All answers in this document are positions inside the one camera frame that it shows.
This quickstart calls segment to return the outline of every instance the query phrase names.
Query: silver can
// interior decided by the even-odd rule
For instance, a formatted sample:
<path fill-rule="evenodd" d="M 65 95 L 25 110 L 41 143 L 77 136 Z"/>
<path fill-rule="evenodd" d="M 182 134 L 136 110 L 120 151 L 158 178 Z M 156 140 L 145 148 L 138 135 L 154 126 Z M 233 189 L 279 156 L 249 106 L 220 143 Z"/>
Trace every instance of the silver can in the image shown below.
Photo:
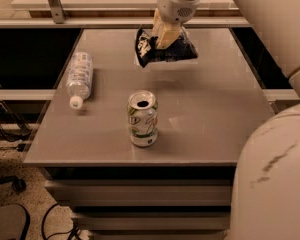
<path fill-rule="evenodd" d="M 132 93 L 127 114 L 131 142 L 140 147 L 153 144 L 158 137 L 158 102 L 154 94 L 144 90 Z"/>

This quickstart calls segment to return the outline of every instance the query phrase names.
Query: plastic bottle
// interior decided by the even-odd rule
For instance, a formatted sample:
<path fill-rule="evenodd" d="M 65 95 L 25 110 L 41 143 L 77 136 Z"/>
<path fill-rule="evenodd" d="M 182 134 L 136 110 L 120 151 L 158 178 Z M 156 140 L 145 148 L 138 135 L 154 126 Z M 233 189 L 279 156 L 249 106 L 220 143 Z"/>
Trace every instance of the plastic bottle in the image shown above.
<path fill-rule="evenodd" d="M 80 109 L 83 101 L 90 96 L 93 75 L 92 59 L 86 52 L 75 53 L 70 62 L 67 90 L 70 107 Z"/>

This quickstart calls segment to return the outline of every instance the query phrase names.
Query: gray tabletop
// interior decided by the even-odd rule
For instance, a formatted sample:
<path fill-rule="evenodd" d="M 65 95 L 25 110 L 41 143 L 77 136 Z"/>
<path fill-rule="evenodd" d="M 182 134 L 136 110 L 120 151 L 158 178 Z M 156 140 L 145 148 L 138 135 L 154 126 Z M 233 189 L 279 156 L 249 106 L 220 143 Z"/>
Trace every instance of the gray tabletop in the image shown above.
<path fill-rule="evenodd" d="M 249 135 L 273 112 L 228 29 L 190 29 L 199 58 L 135 64 L 136 30 L 85 30 L 93 89 L 81 111 L 62 77 L 25 163 L 44 167 L 235 165 Z M 134 146 L 126 103 L 136 90 L 159 103 L 157 141 Z"/>

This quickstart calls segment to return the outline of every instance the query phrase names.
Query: white bottle cap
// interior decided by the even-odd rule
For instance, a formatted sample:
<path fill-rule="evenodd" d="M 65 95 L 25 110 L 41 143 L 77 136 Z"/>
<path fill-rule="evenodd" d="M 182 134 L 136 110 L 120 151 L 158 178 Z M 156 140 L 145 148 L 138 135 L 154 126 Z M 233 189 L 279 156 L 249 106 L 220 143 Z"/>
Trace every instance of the white bottle cap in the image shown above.
<path fill-rule="evenodd" d="M 80 96 L 72 96 L 70 99 L 70 107 L 80 109 L 83 104 L 83 99 Z"/>

